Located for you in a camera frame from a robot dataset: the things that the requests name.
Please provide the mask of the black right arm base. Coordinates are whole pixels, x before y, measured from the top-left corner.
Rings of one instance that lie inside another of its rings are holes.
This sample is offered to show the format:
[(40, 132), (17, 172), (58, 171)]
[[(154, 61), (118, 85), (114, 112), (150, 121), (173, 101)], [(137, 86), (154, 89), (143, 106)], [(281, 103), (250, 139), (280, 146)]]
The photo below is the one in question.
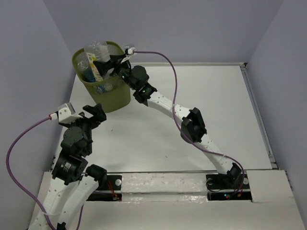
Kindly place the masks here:
[(224, 175), (208, 174), (206, 175), (206, 188), (208, 201), (234, 201), (249, 200), (252, 201), (248, 175), (240, 175), (237, 182), (223, 182)]

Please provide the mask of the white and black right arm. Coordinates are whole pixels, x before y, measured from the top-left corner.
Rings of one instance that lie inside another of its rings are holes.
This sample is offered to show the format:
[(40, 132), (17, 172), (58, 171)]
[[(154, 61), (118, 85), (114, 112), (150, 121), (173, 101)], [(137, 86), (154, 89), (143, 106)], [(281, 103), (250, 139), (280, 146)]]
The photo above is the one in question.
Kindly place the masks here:
[(198, 108), (185, 108), (162, 95), (149, 82), (145, 67), (132, 67), (128, 59), (112, 56), (107, 62), (94, 61), (93, 65), (101, 76), (118, 75), (133, 91), (134, 98), (141, 104), (155, 109), (172, 118), (180, 131), (181, 137), (192, 144), (210, 160), (218, 172), (216, 183), (219, 188), (240, 189), (239, 178), (243, 173), (241, 164), (221, 153), (208, 135), (201, 111)]

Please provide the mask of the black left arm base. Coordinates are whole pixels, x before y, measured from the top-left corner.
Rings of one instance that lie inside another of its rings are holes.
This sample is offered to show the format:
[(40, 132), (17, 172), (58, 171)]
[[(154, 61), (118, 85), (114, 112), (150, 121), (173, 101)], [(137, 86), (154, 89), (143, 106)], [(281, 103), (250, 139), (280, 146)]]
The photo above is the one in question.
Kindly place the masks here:
[(108, 174), (104, 185), (99, 186), (87, 201), (113, 202), (122, 200), (122, 175)]

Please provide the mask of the Pocari Sweat blue bottle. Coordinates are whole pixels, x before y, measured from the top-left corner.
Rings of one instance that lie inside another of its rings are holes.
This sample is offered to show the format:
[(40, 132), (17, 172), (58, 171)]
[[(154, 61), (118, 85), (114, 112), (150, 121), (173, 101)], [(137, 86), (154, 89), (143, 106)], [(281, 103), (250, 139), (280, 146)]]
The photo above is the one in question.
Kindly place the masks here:
[(96, 93), (97, 94), (105, 94), (105, 93), (113, 91), (114, 87), (115, 86), (113, 84), (109, 84), (109, 83), (100, 84), (96, 87)]
[(80, 62), (78, 62), (77, 69), (81, 73), (84, 81), (95, 82), (94, 74), (87, 61), (81, 60)]

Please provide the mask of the large ribbed clear bottle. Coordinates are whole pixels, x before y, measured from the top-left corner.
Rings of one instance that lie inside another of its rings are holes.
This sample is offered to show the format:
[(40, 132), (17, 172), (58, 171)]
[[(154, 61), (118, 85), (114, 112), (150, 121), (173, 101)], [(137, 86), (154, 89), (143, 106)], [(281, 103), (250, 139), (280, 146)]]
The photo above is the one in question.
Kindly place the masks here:
[(85, 54), (92, 69), (96, 81), (102, 81), (103, 78), (94, 65), (94, 61), (108, 62), (110, 53), (106, 41), (93, 41), (84, 47)]

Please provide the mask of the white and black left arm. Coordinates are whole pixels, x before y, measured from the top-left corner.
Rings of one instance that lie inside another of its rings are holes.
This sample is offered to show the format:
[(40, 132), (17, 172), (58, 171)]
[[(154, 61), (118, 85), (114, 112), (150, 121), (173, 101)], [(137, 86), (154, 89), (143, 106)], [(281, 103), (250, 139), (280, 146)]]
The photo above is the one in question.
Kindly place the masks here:
[(107, 171), (92, 164), (86, 157), (92, 154), (92, 130), (106, 121), (101, 104), (86, 105), (76, 113), (71, 103), (61, 105), (52, 119), (66, 127), (60, 144), (61, 151), (52, 170), (49, 188), (31, 230), (67, 230), (82, 206), (96, 190), (106, 185)]

